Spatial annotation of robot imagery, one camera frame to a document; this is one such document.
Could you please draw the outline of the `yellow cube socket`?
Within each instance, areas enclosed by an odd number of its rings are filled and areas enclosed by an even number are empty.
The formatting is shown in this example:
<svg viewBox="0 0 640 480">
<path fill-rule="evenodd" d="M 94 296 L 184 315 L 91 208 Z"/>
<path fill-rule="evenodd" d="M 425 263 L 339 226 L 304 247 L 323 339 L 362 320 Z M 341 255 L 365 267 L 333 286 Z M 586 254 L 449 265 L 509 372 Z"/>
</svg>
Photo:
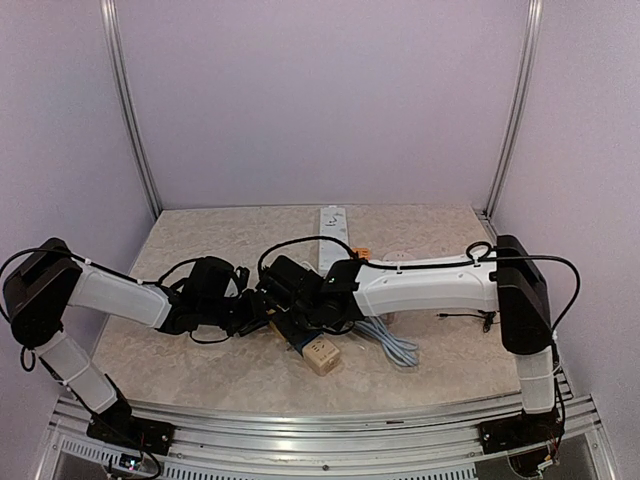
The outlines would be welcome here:
<svg viewBox="0 0 640 480">
<path fill-rule="evenodd" d="M 287 342 L 286 336 L 280 331 L 278 325 L 274 321 L 269 322 L 271 330 L 284 342 Z"/>
</svg>

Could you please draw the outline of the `blue cube socket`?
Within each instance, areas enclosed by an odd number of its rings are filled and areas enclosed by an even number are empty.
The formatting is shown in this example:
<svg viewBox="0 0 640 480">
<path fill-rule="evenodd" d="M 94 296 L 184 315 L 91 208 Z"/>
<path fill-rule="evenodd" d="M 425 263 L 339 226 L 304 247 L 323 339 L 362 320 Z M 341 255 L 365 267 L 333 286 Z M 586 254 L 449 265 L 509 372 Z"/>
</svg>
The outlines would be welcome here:
<svg viewBox="0 0 640 480">
<path fill-rule="evenodd" d="M 303 355 L 303 349 L 319 336 L 320 333 L 317 331 L 305 331 L 289 335 L 287 341 L 299 355 Z"/>
</svg>

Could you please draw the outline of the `black power adapter with cable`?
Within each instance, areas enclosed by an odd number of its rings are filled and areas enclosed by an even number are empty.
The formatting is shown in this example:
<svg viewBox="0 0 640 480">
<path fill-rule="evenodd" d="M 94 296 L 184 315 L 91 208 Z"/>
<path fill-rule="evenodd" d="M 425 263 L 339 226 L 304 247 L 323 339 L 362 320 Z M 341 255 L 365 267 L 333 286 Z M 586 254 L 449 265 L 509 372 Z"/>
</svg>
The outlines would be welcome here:
<svg viewBox="0 0 640 480">
<path fill-rule="evenodd" d="M 496 318 L 498 316 L 497 311 L 484 311 L 477 310 L 473 313 L 463 313 L 463 312 L 439 312 L 436 316 L 440 319 L 447 318 L 473 318 L 480 320 L 482 322 L 482 331 L 487 334 L 491 331 L 492 327 L 497 324 Z"/>
</svg>

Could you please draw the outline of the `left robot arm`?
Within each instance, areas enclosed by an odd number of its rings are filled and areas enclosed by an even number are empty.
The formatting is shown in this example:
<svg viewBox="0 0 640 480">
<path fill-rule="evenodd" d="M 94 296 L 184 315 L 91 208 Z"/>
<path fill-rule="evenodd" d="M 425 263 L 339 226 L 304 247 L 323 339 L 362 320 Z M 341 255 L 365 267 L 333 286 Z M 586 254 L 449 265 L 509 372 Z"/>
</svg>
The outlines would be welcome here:
<svg viewBox="0 0 640 480">
<path fill-rule="evenodd" d="M 68 308 L 95 310 L 167 335 L 191 335 L 201 326 L 213 326 L 232 338 L 269 322 L 262 295 L 248 286 L 249 270 L 218 257 L 186 260 L 189 274 L 171 285 L 111 270 L 71 252 L 59 238 L 9 260 L 17 267 L 2 286 L 1 314 L 14 339 L 121 445 L 139 436 L 139 421 L 117 386 L 65 332 Z"/>
</svg>

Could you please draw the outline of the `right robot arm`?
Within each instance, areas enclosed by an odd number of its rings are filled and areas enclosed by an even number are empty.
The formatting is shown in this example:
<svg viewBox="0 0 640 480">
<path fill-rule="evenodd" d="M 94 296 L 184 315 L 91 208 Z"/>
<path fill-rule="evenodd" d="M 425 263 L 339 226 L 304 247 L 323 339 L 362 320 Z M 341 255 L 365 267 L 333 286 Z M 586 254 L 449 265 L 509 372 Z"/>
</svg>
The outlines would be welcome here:
<svg viewBox="0 0 640 480">
<path fill-rule="evenodd" d="M 496 312 L 503 347 L 516 361 L 523 413 L 511 433 L 523 444 L 535 442 L 551 424 L 556 406 L 554 335 L 548 286 L 538 268 L 569 260 L 528 253 L 512 235 L 469 245 L 458 257 L 423 261 L 372 262 L 351 252 L 325 275 L 280 255 L 258 263 L 258 290 L 268 304 L 302 330 L 341 333 L 368 317 L 425 310 Z"/>
</svg>

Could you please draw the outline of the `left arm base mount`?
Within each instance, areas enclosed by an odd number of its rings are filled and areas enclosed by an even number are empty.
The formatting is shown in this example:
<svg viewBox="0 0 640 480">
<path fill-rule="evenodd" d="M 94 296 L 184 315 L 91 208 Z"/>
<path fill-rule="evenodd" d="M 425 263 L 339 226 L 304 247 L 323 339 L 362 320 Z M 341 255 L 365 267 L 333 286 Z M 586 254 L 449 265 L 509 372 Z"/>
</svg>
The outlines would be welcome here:
<svg viewBox="0 0 640 480">
<path fill-rule="evenodd" d="M 168 422 L 135 416 L 94 416 L 86 434 L 89 438 L 112 445 L 166 456 L 172 445 L 175 429 Z"/>
</svg>

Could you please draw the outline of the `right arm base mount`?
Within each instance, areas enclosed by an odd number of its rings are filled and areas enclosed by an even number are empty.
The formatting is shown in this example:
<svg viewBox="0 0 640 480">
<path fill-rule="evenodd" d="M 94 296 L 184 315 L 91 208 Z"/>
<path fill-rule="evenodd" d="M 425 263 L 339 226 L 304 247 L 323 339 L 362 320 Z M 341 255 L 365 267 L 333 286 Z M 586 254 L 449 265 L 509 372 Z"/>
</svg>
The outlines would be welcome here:
<svg viewBox="0 0 640 480">
<path fill-rule="evenodd" d="M 521 412 L 482 422 L 478 432 L 483 453 L 487 455 L 559 439 L 564 434 L 564 424 L 555 411 L 543 414 Z"/>
</svg>

